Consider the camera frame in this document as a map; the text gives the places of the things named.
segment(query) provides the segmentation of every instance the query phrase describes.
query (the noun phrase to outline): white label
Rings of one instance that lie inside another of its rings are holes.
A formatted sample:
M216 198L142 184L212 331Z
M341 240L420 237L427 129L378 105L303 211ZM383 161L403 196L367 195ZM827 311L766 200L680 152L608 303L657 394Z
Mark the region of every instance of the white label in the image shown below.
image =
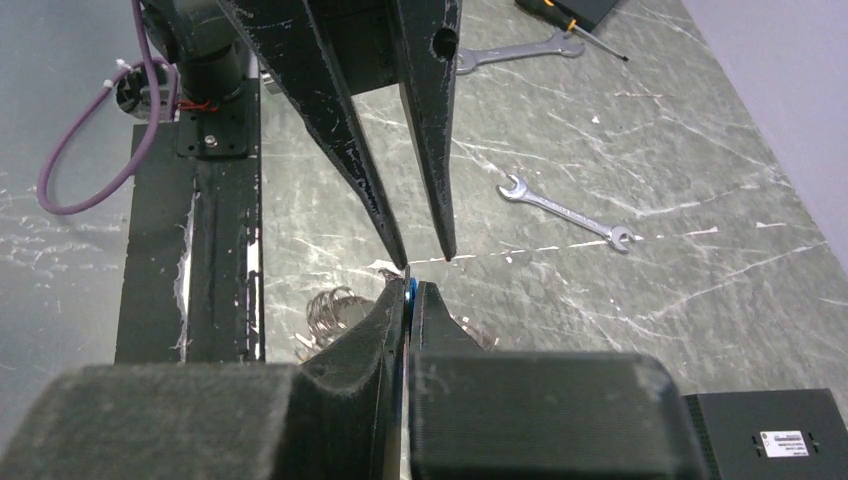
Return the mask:
M810 456L801 432L760 432L760 438L769 458Z

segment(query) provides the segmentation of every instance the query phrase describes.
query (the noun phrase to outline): black cylinder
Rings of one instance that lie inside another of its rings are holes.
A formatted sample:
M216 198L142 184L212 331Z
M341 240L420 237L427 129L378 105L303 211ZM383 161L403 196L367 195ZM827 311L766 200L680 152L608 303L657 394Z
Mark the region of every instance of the black cylinder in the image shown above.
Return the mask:
M183 94L194 103L219 103L236 97L244 79L235 44L190 62L177 63Z

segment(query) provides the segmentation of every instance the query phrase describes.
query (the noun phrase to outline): gray wall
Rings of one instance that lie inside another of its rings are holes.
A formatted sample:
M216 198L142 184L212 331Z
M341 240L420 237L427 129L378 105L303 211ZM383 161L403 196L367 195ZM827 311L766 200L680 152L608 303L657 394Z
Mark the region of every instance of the gray wall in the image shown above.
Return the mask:
M848 271L848 1L684 3Z

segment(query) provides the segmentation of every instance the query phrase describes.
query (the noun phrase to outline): white tape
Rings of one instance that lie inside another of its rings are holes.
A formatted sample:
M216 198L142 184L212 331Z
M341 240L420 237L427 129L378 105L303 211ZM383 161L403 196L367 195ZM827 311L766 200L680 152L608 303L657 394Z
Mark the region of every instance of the white tape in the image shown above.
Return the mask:
M129 63L124 61L123 58L119 58L119 59L115 60L115 63L118 64L118 67L120 67L120 68L126 68L130 72L133 71L132 65L130 65Z

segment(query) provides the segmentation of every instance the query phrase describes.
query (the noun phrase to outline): silver wrench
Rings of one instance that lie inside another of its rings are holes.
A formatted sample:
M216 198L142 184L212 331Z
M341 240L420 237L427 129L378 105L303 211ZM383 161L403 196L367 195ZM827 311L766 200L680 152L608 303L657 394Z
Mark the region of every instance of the silver wrench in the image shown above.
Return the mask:
M488 50L470 50L459 48L456 74L465 75L474 71L479 65L494 62L504 62L518 58L536 57L539 55L559 54L564 57L574 58L583 54L586 49L583 45L568 43L570 33L557 30L550 40L536 43L525 43L523 45L512 45L509 47L490 48Z
M508 202L529 203L530 205L535 205L543 210L547 210L558 217L562 217L571 223L589 230L590 232L597 233L603 237L614 250L620 253L628 252L627 247L621 243L622 240L629 239L630 241L633 241L636 239L633 232L631 232L627 227L610 227L609 225L598 223L585 215L581 215L563 207L562 205L558 205L547 198L536 195L527 188L527 183L525 183L522 178L516 175L510 175L509 178L512 179L513 183L515 183L515 186L511 189L507 190L504 187L498 186L498 193Z

